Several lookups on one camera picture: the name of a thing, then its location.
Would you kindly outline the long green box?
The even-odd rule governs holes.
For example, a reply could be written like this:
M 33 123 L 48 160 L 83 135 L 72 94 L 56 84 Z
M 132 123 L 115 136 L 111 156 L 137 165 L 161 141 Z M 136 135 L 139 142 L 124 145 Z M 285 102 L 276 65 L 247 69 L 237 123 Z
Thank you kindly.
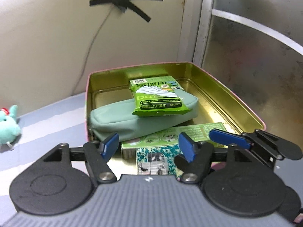
M 209 140 L 209 132 L 212 129 L 226 131 L 222 122 L 208 124 L 194 124 L 189 126 L 177 126 L 139 138 L 122 142 L 121 153 L 124 159 L 134 159 L 136 150 L 141 148 L 154 148 L 178 144 L 179 134 L 184 132 L 194 141 Z

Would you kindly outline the mint green pencil pouch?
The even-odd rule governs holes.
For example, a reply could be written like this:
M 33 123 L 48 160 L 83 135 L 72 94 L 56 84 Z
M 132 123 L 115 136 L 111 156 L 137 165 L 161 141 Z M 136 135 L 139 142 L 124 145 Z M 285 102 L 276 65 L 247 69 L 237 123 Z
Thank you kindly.
M 199 100 L 183 90 L 177 94 L 191 109 L 182 115 L 139 117 L 133 115 L 135 100 L 128 99 L 98 107 L 90 112 L 89 127 L 99 140 L 104 140 L 111 133 L 118 133 L 120 141 L 165 130 L 198 116 Z

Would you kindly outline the patterned tissue pack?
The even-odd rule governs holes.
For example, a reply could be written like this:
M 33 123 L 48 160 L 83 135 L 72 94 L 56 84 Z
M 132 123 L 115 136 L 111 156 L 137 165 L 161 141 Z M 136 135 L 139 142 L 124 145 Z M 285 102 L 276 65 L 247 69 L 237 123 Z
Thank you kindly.
M 138 175 L 174 175 L 180 178 L 183 171 L 177 168 L 174 159 L 181 154 L 178 145 L 140 148 L 136 151 Z

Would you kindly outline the green wet wipes pack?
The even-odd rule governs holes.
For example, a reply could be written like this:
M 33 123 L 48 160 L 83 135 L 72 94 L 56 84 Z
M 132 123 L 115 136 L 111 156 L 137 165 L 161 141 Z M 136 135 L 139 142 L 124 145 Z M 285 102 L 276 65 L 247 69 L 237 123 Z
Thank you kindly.
M 172 76 L 132 79 L 129 89 L 135 100 L 133 115 L 139 117 L 186 114 L 197 101 Z

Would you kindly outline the teal plush toy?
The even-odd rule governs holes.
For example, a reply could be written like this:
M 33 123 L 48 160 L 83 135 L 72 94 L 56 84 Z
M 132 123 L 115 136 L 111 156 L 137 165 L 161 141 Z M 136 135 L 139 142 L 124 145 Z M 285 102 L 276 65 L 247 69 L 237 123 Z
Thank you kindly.
M 7 145 L 13 150 L 15 140 L 21 135 L 21 128 L 17 123 L 18 106 L 12 105 L 9 109 L 1 108 L 1 145 Z

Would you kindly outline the pink macaron biscuit tin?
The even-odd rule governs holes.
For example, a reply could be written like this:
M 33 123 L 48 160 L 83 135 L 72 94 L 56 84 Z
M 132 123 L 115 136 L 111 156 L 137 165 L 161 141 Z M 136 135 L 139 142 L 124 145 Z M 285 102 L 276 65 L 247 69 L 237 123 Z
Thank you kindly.
M 182 132 L 207 141 L 212 129 L 240 134 L 266 128 L 236 94 L 192 63 L 93 72 L 85 107 L 89 141 L 117 134 L 122 158 L 146 162 L 148 153 L 160 152 L 169 169 Z

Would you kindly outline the striped blue white bedsheet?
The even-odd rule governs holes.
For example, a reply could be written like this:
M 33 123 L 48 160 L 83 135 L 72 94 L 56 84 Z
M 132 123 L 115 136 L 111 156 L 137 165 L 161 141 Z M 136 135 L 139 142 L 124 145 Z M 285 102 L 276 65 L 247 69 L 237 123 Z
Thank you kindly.
M 59 143 L 80 147 L 86 142 L 85 94 L 22 115 L 19 125 L 22 136 L 14 150 L 1 148 L 1 223 L 16 212 L 9 186 L 19 173 Z

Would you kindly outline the frosted glass window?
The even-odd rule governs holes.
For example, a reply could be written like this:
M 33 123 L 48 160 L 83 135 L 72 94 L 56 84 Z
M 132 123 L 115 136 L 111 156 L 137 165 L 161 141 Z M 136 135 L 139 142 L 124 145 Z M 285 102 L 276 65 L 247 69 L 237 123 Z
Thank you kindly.
M 302 145 L 302 0 L 182 0 L 178 61 L 233 90 L 270 133 Z

